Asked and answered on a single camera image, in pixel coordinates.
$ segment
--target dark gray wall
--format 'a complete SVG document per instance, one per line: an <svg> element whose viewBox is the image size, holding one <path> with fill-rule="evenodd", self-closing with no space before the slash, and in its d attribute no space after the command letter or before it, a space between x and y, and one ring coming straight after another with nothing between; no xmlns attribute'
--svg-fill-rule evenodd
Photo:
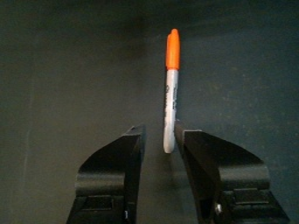
<svg viewBox="0 0 299 224"><path fill-rule="evenodd" d="M178 117L246 147L299 222L297 1L2 1L2 223L65 223L93 152L147 126L138 223L197 223L163 150L165 45L182 34Z"/></svg>

